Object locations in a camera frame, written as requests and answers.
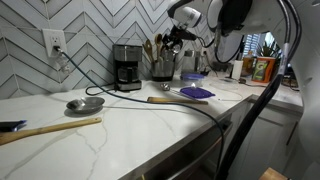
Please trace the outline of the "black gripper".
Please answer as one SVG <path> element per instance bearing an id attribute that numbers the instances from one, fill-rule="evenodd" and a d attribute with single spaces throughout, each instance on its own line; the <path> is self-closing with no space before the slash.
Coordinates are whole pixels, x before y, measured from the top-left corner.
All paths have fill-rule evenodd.
<path id="1" fill-rule="evenodd" d="M 163 47 L 162 52 L 169 51 L 173 48 L 173 53 L 178 54 L 183 46 L 183 40 L 196 40 L 197 36 L 188 32 L 187 30 L 180 29 L 174 26 L 169 34 L 165 34 L 162 38 Z"/>

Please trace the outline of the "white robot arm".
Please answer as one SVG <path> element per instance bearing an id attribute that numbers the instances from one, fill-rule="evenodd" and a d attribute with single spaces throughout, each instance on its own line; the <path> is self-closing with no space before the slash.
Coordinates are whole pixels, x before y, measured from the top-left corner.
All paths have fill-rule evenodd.
<path id="1" fill-rule="evenodd" d="M 312 159 L 302 180 L 320 179 L 320 5 L 319 0 L 171 0 L 168 16 L 180 23 L 173 35 L 190 39 L 183 30 L 207 18 L 215 33 L 214 46 L 233 32 L 270 32 L 275 41 L 257 48 L 257 57 L 280 60 L 273 81 L 252 106 L 237 129 L 217 178 L 226 180 L 233 160 L 255 119 L 277 91 L 286 69 L 292 67 L 302 96 L 303 115 L 298 125 L 300 142 Z"/>

